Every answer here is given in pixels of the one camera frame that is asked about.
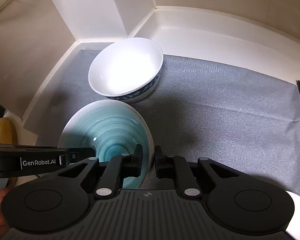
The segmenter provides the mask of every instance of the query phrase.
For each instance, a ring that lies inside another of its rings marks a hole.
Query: white ceramic bowl
[[[90,87],[109,99],[138,101],[158,84],[163,52],[145,38],[118,41],[101,51],[91,63]]]
[[[145,120],[126,103],[99,100],[81,108],[63,129],[58,147],[92,147],[103,162],[114,155],[133,153],[137,143],[143,146],[141,176],[124,181],[124,187],[136,189],[149,173],[154,142]]]

